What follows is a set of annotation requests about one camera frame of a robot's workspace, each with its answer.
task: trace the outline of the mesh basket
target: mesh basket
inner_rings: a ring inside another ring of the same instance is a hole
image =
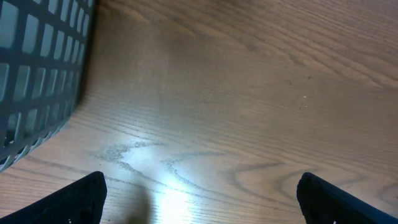
[[[0,0],[0,172],[76,106],[94,0]]]

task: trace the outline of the black object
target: black object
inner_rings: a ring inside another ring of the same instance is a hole
[[[102,172],[94,172],[63,189],[0,219],[1,224],[98,224],[106,198]]]
[[[95,0],[0,0],[0,172],[69,120]]]
[[[297,200],[307,224],[398,223],[398,219],[309,172],[298,183]]]

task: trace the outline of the wood grain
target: wood grain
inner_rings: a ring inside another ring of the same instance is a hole
[[[102,223],[304,223],[309,171],[398,217],[398,2],[105,0],[66,129],[0,217],[100,170]]]

